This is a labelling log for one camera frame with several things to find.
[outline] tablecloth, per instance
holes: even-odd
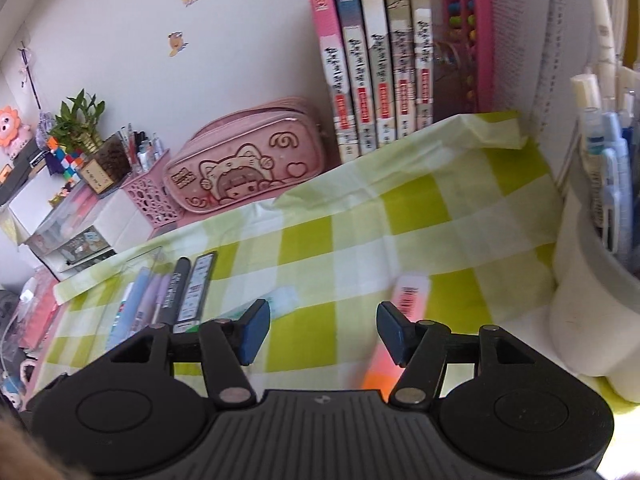
[[[430,276],[425,317],[454,332],[541,312],[555,287],[561,208],[516,114],[449,118],[275,200],[185,226],[60,283],[56,296],[67,310],[36,389],[104,352],[130,281],[118,274],[123,262],[158,246],[170,262],[218,251],[204,319],[295,287],[299,307],[272,322],[247,370],[258,392],[357,388],[377,342],[376,307],[401,273]],[[181,364],[176,374],[203,391],[198,365]],[[613,478],[629,471],[621,457],[630,460],[626,449],[640,442],[640,429],[630,430],[640,412],[605,381],[589,382],[616,411],[616,440],[603,462]]]

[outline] pink plastic pen basket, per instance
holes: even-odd
[[[139,176],[129,177],[122,186],[153,227],[175,222],[184,214],[184,209],[174,202],[162,183],[162,169],[168,162],[169,150],[166,150],[151,170]]]

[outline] pink pencil case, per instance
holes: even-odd
[[[162,179],[188,211],[222,212],[322,173],[321,136],[309,102],[280,99],[207,124],[169,161]]]

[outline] metal screw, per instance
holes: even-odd
[[[220,400],[227,404],[240,404],[251,399],[251,392],[246,388],[239,388],[233,386],[231,388],[225,388],[219,394]]]
[[[396,391],[396,400],[403,404],[420,404],[427,394],[420,388],[401,388]]]

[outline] book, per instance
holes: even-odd
[[[324,76],[334,111],[335,135],[342,162],[360,155],[342,31],[334,0],[310,0],[320,43]]]
[[[433,124],[433,14],[431,0],[410,0],[414,14],[416,128]]]
[[[396,140],[396,104],[385,0],[361,0],[376,107],[378,145]]]
[[[360,0],[335,0],[335,2],[347,55],[360,153],[364,155],[375,150],[378,142],[362,4]]]
[[[398,137],[415,131],[414,30],[409,0],[386,0],[396,88]]]

